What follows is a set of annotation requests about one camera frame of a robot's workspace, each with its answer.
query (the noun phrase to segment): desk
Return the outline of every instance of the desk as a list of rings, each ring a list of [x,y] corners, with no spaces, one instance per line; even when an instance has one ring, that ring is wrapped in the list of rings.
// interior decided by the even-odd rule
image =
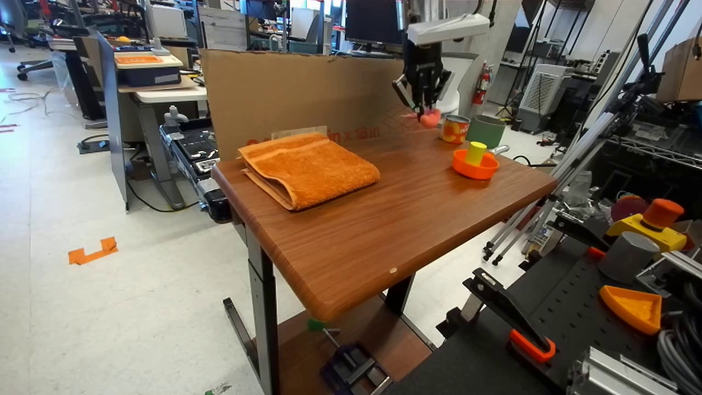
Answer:
[[[159,128],[166,107],[171,103],[196,103],[207,98],[207,91],[196,83],[183,86],[159,86],[159,87],[126,87],[118,86],[115,49],[103,37],[100,41],[100,63],[101,79],[105,91],[105,114],[110,132],[110,159],[112,173],[129,211],[129,186],[128,186],[128,159],[126,142],[145,140],[151,162],[154,162],[154,182],[169,201],[171,209],[184,207],[183,195],[173,182],[171,164],[168,150],[161,140]]]
[[[403,313],[418,271],[554,189],[549,175],[506,159],[492,182],[461,177],[451,168],[452,147],[410,118],[340,142],[378,164],[383,179],[300,212],[284,211],[237,162],[214,172],[247,229],[265,393],[282,391],[273,264],[325,322],[385,289],[386,308]]]

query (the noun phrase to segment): wooden desk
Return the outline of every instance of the wooden desk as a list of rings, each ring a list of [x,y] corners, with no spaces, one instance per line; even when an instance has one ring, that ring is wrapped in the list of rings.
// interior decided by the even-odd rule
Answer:
[[[282,388],[273,261],[325,322],[385,289],[403,313],[418,271],[554,189],[549,175],[506,159],[492,182],[461,177],[452,147],[412,121],[340,142],[378,164],[383,179],[303,212],[284,211],[235,162],[214,173],[247,227],[265,393]]]

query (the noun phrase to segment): black cable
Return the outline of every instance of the black cable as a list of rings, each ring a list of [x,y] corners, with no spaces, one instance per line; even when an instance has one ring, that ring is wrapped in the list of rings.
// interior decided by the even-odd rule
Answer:
[[[129,162],[134,162],[134,159],[140,155],[140,153],[143,153],[140,150],[134,151],[134,153],[129,155]],[[194,207],[197,205],[197,200],[196,200],[196,201],[191,201],[191,205],[186,205],[186,207],[169,209],[169,211],[168,211],[168,209],[154,207],[154,205],[150,205],[145,198],[140,198],[129,179],[128,179],[128,186],[129,186],[132,195],[134,195],[138,201],[143,201],[145,207],[150,207],[150,209],[156,211],[156,212],[178,212],[178,211],[194,209]]]
[[[145,207],[150,207],[150,209],[156,211],[156,212],[178,212],[178,211],[194,209],[194,207],[197,205],[197,201],[191,201],[191,205],[186,205],[186,207],[166,211],[166,209],[159,209],[159,207],[150,205],[145,198],[140,198],[129,179],[128,179],[128,186],[129,186],[132,195],[134,195],[138,201],[143,201]]]
[[[532,164],[532,161],[530,161],[528,155],[515,155],[515,159],[511,159],[511,161],[525,161],[525,162],[528,162],[528,166],[534,166],[534,164]]]

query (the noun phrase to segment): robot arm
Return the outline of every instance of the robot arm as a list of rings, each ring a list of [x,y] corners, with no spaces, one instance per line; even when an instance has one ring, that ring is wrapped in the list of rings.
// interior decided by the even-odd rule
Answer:
[[[434,107],[451,79],[442,63],[442,41],[463,40],[489,30],[489,20],[463,14],[452,20],[420,23],[409,27],[405,44],[405,75],[394,83],[400,98],[418,113]]]

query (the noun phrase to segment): orange tool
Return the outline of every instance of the orange tool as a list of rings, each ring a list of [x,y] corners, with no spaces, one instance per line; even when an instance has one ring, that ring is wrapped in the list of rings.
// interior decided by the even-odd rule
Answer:
[[[86,265],[86,264],[91,264],[91,261],[95,261],[95,260],[101,260],[101,256],[107,256],[107,254],[112,254],[112,252],[116,252],[116,239],[115,239],[115,238],[105,238],[105,239],[101,239],[101,251],[98,251],[98,252],[86,254],[83,247],[70,251],[70,252],[68,252],[68,264],[73,264],[73,265]]]
[[[463,286],[472,292],[472,296],[476,296],[514,328],[510,332],[511,346],[542,366],[556,358],[556,343],[537,332],[537,328],[528,319],[518,302],[511,300],[501,281],[497,281],[484,268],[476,268],[474,279],[467,279]]]
[[[601,300],[631,328],[642,334],[655,335],[660,332],[664,296],[637,292],[628,288],[604,286]]]

